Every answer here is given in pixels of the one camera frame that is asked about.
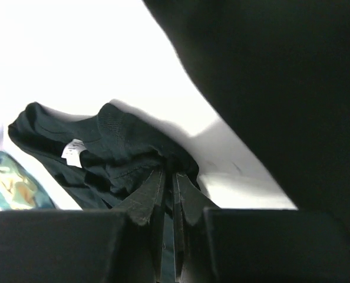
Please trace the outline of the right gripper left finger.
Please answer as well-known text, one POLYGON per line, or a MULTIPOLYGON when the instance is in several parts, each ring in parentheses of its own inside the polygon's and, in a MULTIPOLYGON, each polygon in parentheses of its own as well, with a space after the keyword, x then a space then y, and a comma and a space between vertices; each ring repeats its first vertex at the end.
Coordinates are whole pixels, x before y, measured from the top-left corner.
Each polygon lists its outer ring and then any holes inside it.
POLYGON ((159 282, 166 177, 110 210, 0 212, 0 282, 159 282))

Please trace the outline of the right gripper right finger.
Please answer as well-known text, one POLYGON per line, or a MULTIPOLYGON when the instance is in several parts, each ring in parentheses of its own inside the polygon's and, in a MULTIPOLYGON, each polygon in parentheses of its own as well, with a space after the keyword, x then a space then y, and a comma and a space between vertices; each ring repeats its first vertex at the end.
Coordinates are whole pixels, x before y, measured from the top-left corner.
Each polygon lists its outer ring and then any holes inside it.
POLYGON ((172 185, 177 282, 350 282, 350 238, 333 217, 222 209, 186 175, 172 185))

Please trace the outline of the black t shirt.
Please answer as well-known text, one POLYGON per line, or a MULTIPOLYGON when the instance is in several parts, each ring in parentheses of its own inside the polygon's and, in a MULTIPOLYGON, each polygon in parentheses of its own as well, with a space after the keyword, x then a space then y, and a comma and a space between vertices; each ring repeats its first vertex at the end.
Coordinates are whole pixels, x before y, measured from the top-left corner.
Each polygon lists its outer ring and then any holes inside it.
MULTIPOLYGON (((350 1, 145 1, 203 97, 302 210, 350 234, 350 1)), ((80 205, 111 203, 168 161, 196 162, 145 122, 106 104, 57 120, 38 103, 8 126, 80 205)))

